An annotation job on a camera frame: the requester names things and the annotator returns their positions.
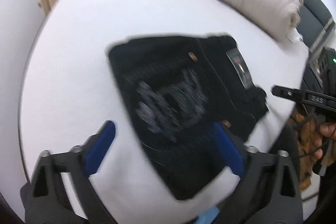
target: white tablecloth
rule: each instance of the white tablecloth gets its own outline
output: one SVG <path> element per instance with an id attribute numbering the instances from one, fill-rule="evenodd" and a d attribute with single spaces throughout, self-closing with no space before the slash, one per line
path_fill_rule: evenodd
<path id="1" fill-rule="evenodd" d="M 120 224 L 182 223 L 220 202 L 239 180 L 228 169 L 192 200 L 178 202 L 170 194 L 142 152 L 106 53 L 131 37 L 223 32 L 235 38 L 253 82 L 268 95 L 269 113 L 249 140 L 268 151 L 293 108 L 270 90 L 274 84 L 300 87 L 308 57 L 303 43 L 275 42 L 219 0 L 59 0 L 32 50 L 22 92 L 28 174 L 42 150 L 66 152 L 112 120 L 117 136 L 90 180 Z M 69 195 L 80 212 L 74 193 Z"/>

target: clothing label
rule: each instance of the clothing label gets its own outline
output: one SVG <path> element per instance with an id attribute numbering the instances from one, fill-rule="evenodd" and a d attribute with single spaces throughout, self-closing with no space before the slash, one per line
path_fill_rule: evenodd
<path id="1" fill-rule="evenodd" d="M 250 87 L 253 86 L 252 78 L 250 75 L 250 72 L 247 68 L 247 65 L 241 56 L 240 52 L 237 48 L 234 48 L 232 50 L 229 50 L 226 52 L 228 58 L 230 59 L 231 63 L 236 69 L 236 72 L 238 73 L 239 79 L 241 83 L 243 84 L 244 88 L 248 90 Z"/>
<path id="2" fill-rule="evenodd" d="M 183 69 L 181 72 L 181 82 L 163 86 L 156 92 L 143 81 L 137 88 L 143 99 L 136 109 L 140 119 L 148 124 L 148 130 L 162 133 L 174 142 L 174 133 L 202 119 L 202 115 L 206 113 L 205 103 L 208 101 L 195 71 Z"/>

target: gray printed design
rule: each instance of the gray printed design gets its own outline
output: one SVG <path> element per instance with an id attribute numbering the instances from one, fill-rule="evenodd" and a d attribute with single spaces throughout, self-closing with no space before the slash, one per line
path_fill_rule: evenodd
<path id="1" fill-rule="evenodd" d="M 183 128 L 190 127 L 202 119 L 206 113 L 205 104 L 208 99 L 202 92 L 199 79 L 192 69 L 183 69 L 183 80 L 180 83 L 164 86 L 154 92 L 141 81 L 137 92 L 143 101 L 139 102 L 136 113 L 148 124 L 148 130 L 162 133 L 176 142 L 174 134 Z M 165 99 L 169 96 L 174 101 Z"/>

